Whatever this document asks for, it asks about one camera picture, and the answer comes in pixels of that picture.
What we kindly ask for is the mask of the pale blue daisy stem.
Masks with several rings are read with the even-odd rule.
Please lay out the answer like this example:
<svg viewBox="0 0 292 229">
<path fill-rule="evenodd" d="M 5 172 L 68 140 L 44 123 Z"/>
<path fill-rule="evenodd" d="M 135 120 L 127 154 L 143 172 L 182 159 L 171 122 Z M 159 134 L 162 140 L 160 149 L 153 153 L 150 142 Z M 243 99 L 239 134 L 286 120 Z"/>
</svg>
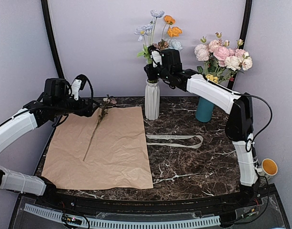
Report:
<svg viewBox="0 0 292 229">
<path fill-rule="evenodd" d="M 158 18 L 162 18 L 165 14 L 163 10 L 151 10 L 152 20 L 144 25 L 136 28 L 134 34 L 138 35 L 138 41 L 143 41 L 142 51 L 137 54 L 137 57 L 143 56 L 146 59 L 146 63 L 152 63 L 148 48 L 153 44 L 153 38 Z"/>
</svg>

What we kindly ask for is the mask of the orange poppy flower stem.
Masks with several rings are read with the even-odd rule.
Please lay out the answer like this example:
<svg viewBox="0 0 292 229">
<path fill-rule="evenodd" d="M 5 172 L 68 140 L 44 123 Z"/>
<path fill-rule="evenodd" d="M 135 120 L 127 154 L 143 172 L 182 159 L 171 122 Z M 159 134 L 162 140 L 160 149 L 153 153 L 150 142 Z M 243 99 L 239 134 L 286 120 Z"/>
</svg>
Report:
<svg viewBox="0 0 292 229">
<path fill-rule="evenodd" d="M 179 37 L 182 34 L 182 29 L 174 26 L 176 20 L 172 16 L 165 15 L 163 20 L 165 25 L 162 30 L 161 39 Z"/>
</svg>

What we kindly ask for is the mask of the peach wrapping paper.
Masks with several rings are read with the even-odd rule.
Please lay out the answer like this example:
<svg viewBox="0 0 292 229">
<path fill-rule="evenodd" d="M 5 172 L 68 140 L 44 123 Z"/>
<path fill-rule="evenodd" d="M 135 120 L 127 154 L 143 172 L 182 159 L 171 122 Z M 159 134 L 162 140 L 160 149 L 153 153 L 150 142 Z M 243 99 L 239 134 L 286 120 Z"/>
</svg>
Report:
<svg viewBox="0 0 292 229">
<path fill-rule="evenodd" d="M 101 122 L 70 115 L 58 126 L 42 176 L 57 188 L 153 187 L 141 107 L 111 108 Z"/>
</svg>

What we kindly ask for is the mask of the pink white rose stem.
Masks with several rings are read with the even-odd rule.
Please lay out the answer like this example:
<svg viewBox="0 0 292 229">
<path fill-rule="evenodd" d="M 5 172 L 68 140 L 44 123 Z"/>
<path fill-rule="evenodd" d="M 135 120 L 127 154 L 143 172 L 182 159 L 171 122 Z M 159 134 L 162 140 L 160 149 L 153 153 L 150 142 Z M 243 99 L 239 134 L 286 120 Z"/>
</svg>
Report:
<svg viewBox="0 0 292 229">
<path fill-rule="evenodd" d="M 161 39 L 161 41 L 159 41 L 158 43 L 153 43 L 153 46 L 159 49 L 160 51 L 162 51 L 162 50 L 168 49 L 169 44 L 164 39 Z"/>
</svg>

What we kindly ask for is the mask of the light blue peony stem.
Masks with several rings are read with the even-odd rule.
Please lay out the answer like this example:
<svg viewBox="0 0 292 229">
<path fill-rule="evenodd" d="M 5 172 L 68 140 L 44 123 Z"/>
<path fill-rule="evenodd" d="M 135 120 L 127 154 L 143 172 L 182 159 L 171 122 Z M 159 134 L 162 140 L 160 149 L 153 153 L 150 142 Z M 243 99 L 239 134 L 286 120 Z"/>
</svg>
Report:
<svg viewBox="0 0 292 229">
<path fill-rule="evenodd" d="M 169 49 L 181 51 L 183 49 L 182 43 L 178 40 L 170 40 Z"/>
</svg>

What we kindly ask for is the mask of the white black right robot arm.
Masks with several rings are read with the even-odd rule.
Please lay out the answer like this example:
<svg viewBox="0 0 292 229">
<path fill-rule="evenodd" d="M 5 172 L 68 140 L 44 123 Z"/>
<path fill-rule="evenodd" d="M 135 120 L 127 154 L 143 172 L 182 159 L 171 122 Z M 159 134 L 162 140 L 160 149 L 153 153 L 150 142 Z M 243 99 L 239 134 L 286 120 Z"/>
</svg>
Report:
<svg viewBox="0 0 292 229">
<path fill-rule="evenodd" d="M 240 94 L 206 78 L 205 74 L 192 69 L 184 70 L 180 53 L 175 49 L 159 50 L 154 45 L 146 48 L 151 63 L 144 67 L 149 80 L 162 79 L 171 89 L 196 94 L 220 107 L 229 118 L 225 127 L 232 141 L 240 169 L 240 193 L 236 202 L 248 206 L 255 199 L 260 185 L 259 165 L 253 146 L 252 98 L 248 93 Z"/>
</svg>

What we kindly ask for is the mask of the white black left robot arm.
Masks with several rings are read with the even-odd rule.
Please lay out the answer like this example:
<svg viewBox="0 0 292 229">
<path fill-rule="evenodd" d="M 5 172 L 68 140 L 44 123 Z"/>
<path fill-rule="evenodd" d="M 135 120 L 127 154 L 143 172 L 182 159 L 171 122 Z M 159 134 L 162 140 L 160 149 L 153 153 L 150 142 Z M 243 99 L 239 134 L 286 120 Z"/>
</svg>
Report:
<svg viewBox="0 0 292 229">
<path fill-rule="evenodd" d="M 0 124 L 0 154 L 20 137 L 48 121 L 69 114 L 91 117 L 99 108 L 93 97 L 81 98 L 79 92 L 91 84 L 87 76 L 78 75 L 73 83 L 61 78 L 45 81 L 44 91 L 37 100 L 25 104 L 16 114 Z M 29 176 L 0 166 L 0 189 L 41 196 L 50 208 L 57 208 L 60 196 L 56 186 L 44 177 Z"/>
</svg>

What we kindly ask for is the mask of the white ribbed vase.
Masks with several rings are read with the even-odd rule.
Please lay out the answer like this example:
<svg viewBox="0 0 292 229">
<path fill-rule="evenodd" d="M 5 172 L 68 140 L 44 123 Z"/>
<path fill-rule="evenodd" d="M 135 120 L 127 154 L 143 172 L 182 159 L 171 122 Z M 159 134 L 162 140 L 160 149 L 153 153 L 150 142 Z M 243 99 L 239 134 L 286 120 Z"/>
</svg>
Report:
<svg viewBox="0 0 292 229">
<path fill-rule="evenodd" d="M 160 87 L 159 82 L 146 81 L 145 87 L 145 116 L 148 120 L 156 120 L 160 112 Z"/>
</svg>

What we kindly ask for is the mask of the blue ceramic vase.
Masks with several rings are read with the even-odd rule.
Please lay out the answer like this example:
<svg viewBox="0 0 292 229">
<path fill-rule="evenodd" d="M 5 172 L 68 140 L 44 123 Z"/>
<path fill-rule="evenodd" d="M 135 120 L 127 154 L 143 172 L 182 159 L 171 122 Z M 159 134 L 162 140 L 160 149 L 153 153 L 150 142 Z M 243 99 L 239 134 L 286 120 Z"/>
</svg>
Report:
<svg viewBox="0 0 292 229">
<path fill-rule="evenodd" d="M 200 97 L 195 117 L 198 121 L 207 123 L 211 120 L 214 104 Z"/>
</svg>

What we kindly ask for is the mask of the dusty pink rose stem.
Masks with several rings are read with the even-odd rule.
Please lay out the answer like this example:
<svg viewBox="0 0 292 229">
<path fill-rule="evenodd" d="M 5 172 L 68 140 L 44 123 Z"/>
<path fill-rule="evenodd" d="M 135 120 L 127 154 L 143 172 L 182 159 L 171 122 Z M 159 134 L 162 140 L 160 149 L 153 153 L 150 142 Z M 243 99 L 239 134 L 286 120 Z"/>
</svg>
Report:
<svg viewBox="0 0 292 229">
<path fill-rule="evenodd" d="M 92 141 L 94 139 L 94 136 L 95 136 L 95 133 L 96 133 L 96 130 L 98 129 L 98 127 L 100 126 L 100 123 L 103 121 L 104 117 L 108 114 L 108 109 L 115 105 L 117 102 L 116 100 L 114 99 L 114 96 L 109 96 L 107 95 L 107 97 L 103 98 L 103 104 L 100 105 L 100 113 L 98 115 L 98 120 L 97 120 L 97 123 L 96 123 L 96 126 L 92 132 L 92 136 L 91 136 L 91 139 L 89 141 L 89 144 L 88 144 L 88 147 L 87 147 L 87 150 L 85 152 L 85 155 L 83 157 L 83 162 L 85 162 L 86 160 L 86 157 L 88 155 L 88 152 L 90 150 L 90 147 L 91 147 L 91 144 L 92 144 Z"/>
</svg>

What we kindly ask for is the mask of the yellow and pink flower bunch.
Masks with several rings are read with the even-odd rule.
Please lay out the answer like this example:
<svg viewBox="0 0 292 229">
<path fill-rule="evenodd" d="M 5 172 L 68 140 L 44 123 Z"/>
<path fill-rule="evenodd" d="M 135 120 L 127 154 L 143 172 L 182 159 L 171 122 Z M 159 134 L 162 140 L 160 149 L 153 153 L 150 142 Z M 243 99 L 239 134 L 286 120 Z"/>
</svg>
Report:
<svg viewBox="0 0 292 229">
<path fill-rule="evenodd" d="M 196 70 L 214 83 L 233 82 L 238 72 L 252 68 L 252 57 L 241 48 L 244 40 L 239 39 L 237 47 L 232 49 L 230 41 L 222 39 L 222 33 L 217 32 L 215 35 L 217 39 L 210 42 L 203 36 L 200 39 L 201 44 L 195 47 L 197 61 L 203 62 L 203 66 L 197 66 Z"/>
</svg>

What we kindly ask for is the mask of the white yellow mug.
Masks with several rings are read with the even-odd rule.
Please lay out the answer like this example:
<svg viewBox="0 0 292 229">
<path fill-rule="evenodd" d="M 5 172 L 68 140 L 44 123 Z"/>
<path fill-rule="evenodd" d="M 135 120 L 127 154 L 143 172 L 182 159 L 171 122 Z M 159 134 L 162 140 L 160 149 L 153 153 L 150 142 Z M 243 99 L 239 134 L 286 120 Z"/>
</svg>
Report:
<svg viewBox="0 0 292 229">
<path fill-rule="evenodd" d="M 256 172 L 260 176 L 264 176 L 268 181 L 278 173 L 278 166 L 272 159 L 266 158 L 256 168 Z"/>
</svg>

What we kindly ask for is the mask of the black front frame rail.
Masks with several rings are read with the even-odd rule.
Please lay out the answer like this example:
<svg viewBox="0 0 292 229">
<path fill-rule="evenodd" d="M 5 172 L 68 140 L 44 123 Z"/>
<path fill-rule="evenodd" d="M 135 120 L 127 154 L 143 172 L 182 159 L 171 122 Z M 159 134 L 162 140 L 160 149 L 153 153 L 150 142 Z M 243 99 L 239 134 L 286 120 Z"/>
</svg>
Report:
<svg viewBox="0 0 292 229">
<path fill-rule="evenodd" d="M 259 204 L 262 208 L 266 206 L 265 200 L 280 200 L 278 191 L 274 184 L 260 187 L 254 197 L 243 203 L 240 192 L 229 193 L 221 196 L 206 196 L 202 198 L 180 198 L 172 200 L 167 195 L 134 195 L 137 191 L 122 192 L 121 197 L 107 199 L 104 192 L 102 197 L 96 191 L 61 190 L 53 194 L 53 200 L 44 197 L 36 197 L 31 194 L 20 194 L 17 198 L 13 217 L 24 210 L 25 204 L 31 203 L 41 207 L 53 209 L 68 209 L 70 212 L 95 215 L 98 212 L 128 213 L 128 214 L 171 214 L 184 212 L 200 212 L 202 214 L 231 214 L 240 208 L 252 207 Z"/>
</svg>

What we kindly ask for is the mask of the black left frame post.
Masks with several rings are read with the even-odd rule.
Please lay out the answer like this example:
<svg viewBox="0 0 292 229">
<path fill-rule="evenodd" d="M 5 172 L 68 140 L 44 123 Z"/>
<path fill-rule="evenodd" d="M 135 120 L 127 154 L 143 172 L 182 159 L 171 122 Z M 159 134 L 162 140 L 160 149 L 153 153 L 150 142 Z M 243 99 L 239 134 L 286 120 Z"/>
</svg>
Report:
<svg viewBox="0 0 292 229">
<path fill-rule="evenodd" d="M 46 28 L 46 33 L 50 45 L 50 51 L 53 57 L 53 61 L 55 64 L 55 69 L 57 72 L 57 75 L 59 78 L 64 79 L 64 73 L 63 69 L 61 66 L 58 50 L 57 50 L 57 45 L 53 33 L 53 26 L 51 22 L 51 17 L 50 17 L 50 10 L 49 10 L 49 2 L 48 0 L 41 0 L 41 7 L 42 7 L 42 14 L 44 18 L 44 23 L 45 23 L 45 28 Z"/>
</svg>

